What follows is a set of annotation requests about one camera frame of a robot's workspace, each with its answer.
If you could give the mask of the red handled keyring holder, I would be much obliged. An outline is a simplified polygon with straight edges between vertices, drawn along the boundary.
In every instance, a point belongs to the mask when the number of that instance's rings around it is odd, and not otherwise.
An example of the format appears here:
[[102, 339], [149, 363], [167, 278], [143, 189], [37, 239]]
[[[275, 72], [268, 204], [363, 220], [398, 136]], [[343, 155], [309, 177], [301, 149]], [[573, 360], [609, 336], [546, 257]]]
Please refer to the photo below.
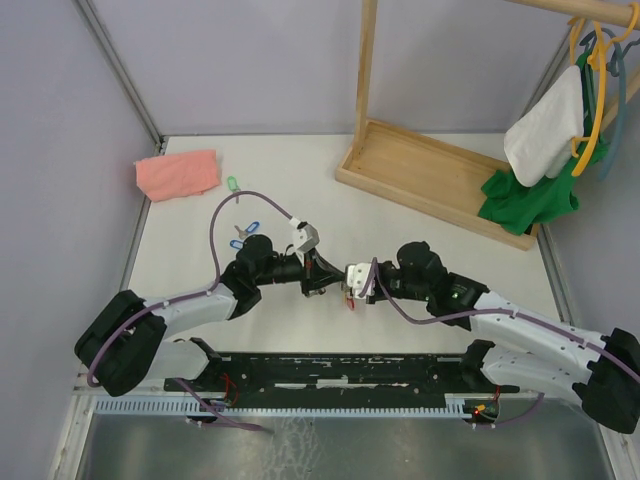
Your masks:
[[341, 283], [341, 291], [343, 294], [343, 303], [350, 311], [354, 311], [355, 300], [354, 300], [352, 288], [345, 281], [343, 281]]

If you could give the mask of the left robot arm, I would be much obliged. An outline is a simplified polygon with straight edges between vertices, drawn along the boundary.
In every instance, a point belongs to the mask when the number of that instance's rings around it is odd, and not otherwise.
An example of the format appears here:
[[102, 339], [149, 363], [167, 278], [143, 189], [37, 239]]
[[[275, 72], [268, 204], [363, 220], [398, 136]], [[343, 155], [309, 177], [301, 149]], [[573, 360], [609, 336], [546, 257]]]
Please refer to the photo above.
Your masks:
[[106, 392], [118, 397], [140, 383], [180, 378], [209, 390], [221, 378], [216, 353], [199, 338], [173, 338], [198, 326], [248, 313], [264, 285], [297, 283], [304, 296], [320, 294], [344, 274], [315, 249], [279, 254], [265, 235], [249, 237], [220, 280], [169, 299], [117, 293], [74, 346], [74, 353]]

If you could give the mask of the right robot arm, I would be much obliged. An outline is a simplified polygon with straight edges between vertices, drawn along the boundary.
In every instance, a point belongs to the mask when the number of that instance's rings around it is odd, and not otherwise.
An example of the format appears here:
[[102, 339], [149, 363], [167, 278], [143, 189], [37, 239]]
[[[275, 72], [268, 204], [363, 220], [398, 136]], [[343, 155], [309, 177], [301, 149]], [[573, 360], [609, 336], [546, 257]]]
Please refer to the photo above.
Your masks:
[[541, 318], [486, 285], [448, 271], [425, 242], [410, 242], [395, 262], [372, 260], [349, 270], [354, 297], [373, 304], [423, 302], [426, 324], [473, 335], [460, 364], [467, 389], [516, 387], [579, 406], [622, 434], [639, 423], [639, 342], [619, 328], [604, 334]]

